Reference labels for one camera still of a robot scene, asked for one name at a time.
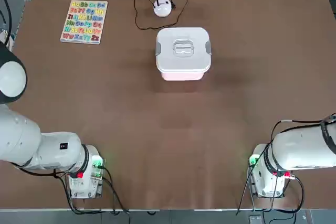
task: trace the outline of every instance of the table surface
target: table surface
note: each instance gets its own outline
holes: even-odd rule
[[[109,2],[100,45],[60,42],[70,1],[26,4],[14,53],[28,88],[10,107],[42,132],[76,132],[96,146],[127,208],[237,208],[247,159],[275,122],[334,112],[336,22],[328,0],[189,0],[178,26],[204,27],[213,52],[209,72],[195,82],[161,78],[157,31],[136,28],[133,0],[100,0]],[[139,26],[174,22],[184,0],[175,3],[158,18],[148,0],[136,0]],[[0,208],[68,208],[59,181],[5,162],[0,169]],[[336,208],[334,168],[296,174],[305,208]],[[111,198],[105,188],[103,198],[79,204],[111,209]],[[296,208],[299,200],[291,183],[274,207]],[[251,208],[248,191],[243,208]]]

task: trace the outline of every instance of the pink container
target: pink container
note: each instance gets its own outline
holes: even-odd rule
[[[164,28],[157,34],[155,54],[164,80],[200,80],[211,65],[209,34],[199,27]]]

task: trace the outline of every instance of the desk lamp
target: desk lamp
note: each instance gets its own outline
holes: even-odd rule
[[[156,0],[154,3],[154,13],[161,18],[167,17],[172,11],[170,0]]]

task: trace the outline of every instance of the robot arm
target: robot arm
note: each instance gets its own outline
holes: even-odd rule
[[[249,166],[254,166],[253,193],[271,198],[276,192],[275,197],[279,197],[283,195],[285,179],[294,178],[288,171],[336,166],[334,140],[336,121],[333,116],[330,122],[322,121],[279,133],[269,147],[257,145],[249,159]]]
[[[0,42],[0,160],[21,169],[59,169],[68,174],[73,198],[95,198],[103,175],[97,149],[82,145],[75,133],[41,133],[35,122],[5,105],[19,99],[26,86],[24,65]]]
[[[0,105],[0,159],[25,169],[61,169],[75,172],[84,150],[75,133],[41,133],[30,119]]]

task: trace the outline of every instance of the gray floor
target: gray floor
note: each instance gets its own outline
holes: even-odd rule
[[[192,211],[192,210],[165,210],[150,216],[147,212],[132,212],[131,224],[217,224],[235,223],[249,224],[249,216],[260,215],[251,211],[242,211],[238,216],[235,211]],[[265,213],[265,221],[274,218],[288,218],[287,214],[278,212]],[[30,211],[30,212],[0,212],[1,224],[128,224],[128,216],[119,214],[113,216],[106,212],[98,215],[77,216],[71,211]],[[292,224],[291,220],[273,221],[273,224]],[[336,210],[302,210],[297,214],[296,224],[334,224]]]

